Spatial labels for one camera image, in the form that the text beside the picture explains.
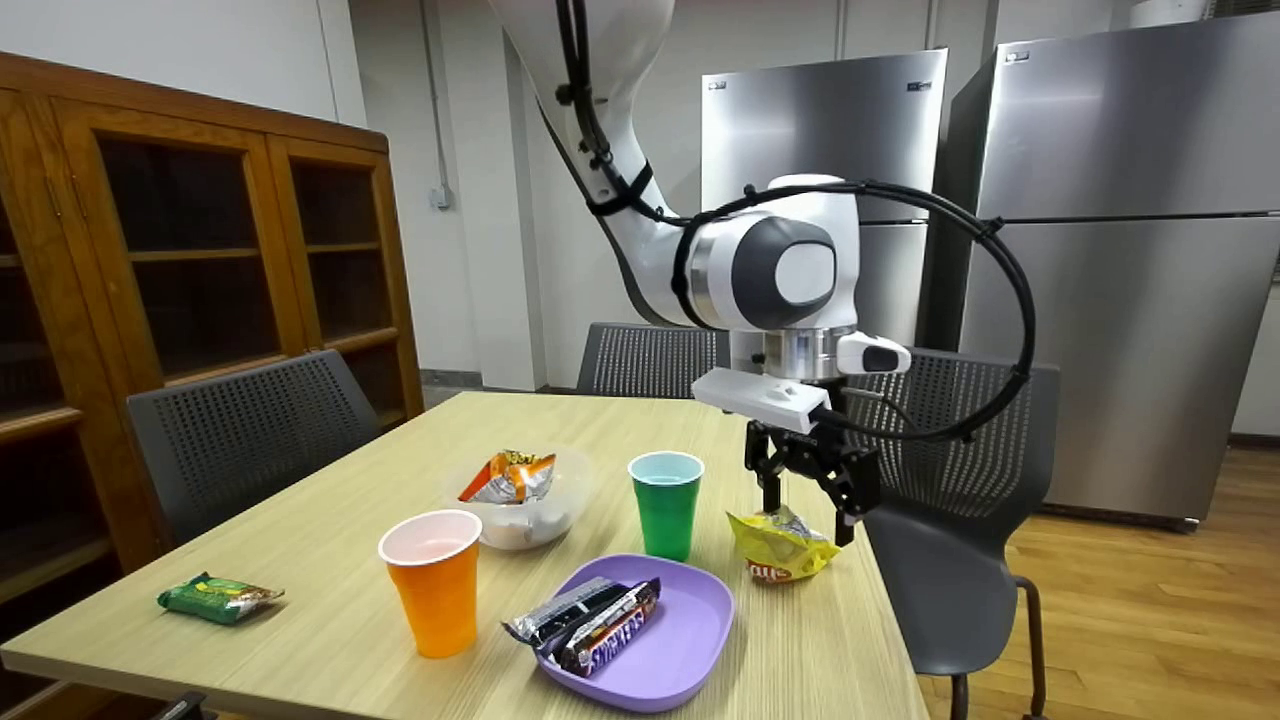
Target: stainless steel refrigerator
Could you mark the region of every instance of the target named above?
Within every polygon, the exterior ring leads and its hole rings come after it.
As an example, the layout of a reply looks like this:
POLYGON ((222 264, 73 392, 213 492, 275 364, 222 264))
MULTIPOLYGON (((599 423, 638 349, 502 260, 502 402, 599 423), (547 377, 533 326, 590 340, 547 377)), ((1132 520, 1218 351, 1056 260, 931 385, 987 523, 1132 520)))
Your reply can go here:
MULTIPOLYGON (((1059 364, 1050 506, 1195 527, 1280 248, 1280 11, 999 43, 958 96, 939 191, 1027 268, 1059 364)), ((943 228, 921 335, 1011 357, 1011 296, 943 228)))
MULTIPOLYGON (((704 209, 784 171, 931 188, 950 52, 704 78, 704 209)), ((862 326, 916 340, 925 213, 862 200, 862 326)))

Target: cup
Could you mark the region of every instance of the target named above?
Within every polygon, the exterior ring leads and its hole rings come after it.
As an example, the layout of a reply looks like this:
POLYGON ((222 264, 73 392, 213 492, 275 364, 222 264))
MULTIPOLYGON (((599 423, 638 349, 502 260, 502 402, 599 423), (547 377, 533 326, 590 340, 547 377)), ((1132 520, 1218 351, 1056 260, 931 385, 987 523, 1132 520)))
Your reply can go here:
POLYGON ((457 658, 477 644, 482 516, 435 510, 394 523, 375 557, 400 593, 416 658, 457 658))
POLYGON ((689 561, 704 460, 689 451, 650 451, 638 457, 629 473, 642 506, 643 554, 689 561))

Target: chair backrest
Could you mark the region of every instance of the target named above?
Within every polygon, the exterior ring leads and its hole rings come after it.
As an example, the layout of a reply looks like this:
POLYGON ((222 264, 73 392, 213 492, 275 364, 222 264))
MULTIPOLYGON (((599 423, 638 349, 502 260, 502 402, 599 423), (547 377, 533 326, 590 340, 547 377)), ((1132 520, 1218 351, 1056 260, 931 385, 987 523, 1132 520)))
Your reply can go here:
POLYGON ((591 326, 577 392, 692 395, 692 379, 723 364, 723 333, 666 326, 591 326))
MULTIPOLYGON (((848 416, 870 429, 950 429, 998 395, 1007 364, 916 351, 904 377, 857 377, 848 416)), ((1023 392, 971 439, 870 439, 879 448, 883 506, 943 523, 992 554, 1037 513, 1052 486, 1056 367, 1033 367, 1023 392)))
POLYGON ((339 351, 142 392, 127 395, 127 416, 178 540, 202 536, 382 434, 339 351))

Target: green plastic cup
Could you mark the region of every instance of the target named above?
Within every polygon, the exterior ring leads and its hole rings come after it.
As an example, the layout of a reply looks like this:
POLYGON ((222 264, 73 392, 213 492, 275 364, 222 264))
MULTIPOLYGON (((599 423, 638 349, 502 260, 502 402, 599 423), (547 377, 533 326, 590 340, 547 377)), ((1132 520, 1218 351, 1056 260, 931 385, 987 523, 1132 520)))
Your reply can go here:
POLYGON ((643 451, 629 463, 629 473, 642 506, 643 554, 686 566, 692 547, 704 460, 689 451, 643 451))

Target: orange plastic cup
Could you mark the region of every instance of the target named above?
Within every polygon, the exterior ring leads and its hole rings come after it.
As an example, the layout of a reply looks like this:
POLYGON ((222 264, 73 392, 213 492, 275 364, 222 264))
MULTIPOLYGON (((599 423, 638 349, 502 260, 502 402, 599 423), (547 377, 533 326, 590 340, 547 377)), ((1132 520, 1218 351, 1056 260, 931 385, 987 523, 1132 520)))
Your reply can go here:
POLYGON ((482 516, 462 510, 407 516, 375 554, 400 593, 416 658, 457 658, 477 644, 482 516))

